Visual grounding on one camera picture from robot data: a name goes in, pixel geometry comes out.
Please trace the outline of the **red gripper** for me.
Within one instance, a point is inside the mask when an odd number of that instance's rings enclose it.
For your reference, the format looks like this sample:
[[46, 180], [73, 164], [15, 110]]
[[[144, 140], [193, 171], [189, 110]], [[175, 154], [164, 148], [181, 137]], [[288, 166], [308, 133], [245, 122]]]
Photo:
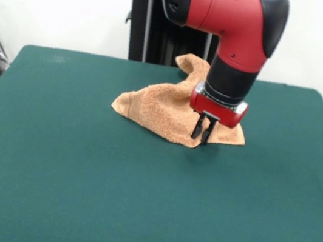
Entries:
[[191, 98], [191, 108], [200, 114], [198, 121], [193, 129], [191, 138], [197, 138], [203, 128], [203, 121], [206, 115], [210, 116], [209, 126], [202, 134], [201, 145], [205, 145], [210, 138], [212, 131], [215, 127], [216, 121], [220, 124], [227, 126], [231, 129], [236, 127], [241, 122], [245, 114], [247, 113], [249, 105], [242, 101], [236, 106], [225, 106], [211, 99], [205, 92], [205, 82], [201, 81], [194, 87]]

